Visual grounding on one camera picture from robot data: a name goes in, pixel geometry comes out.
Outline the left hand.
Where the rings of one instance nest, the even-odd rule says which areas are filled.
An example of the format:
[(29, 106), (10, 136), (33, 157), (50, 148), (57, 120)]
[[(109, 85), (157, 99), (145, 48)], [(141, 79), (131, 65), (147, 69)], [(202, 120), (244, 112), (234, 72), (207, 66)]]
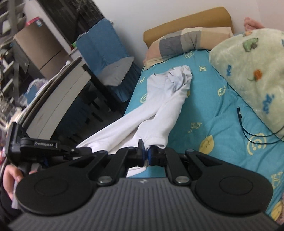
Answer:
[(14, 165), (8, 164), (3, 173), (3, 187), (9, 198), (13, 200), (14, 183), (19, 183), (24, 178), (21, 170)]

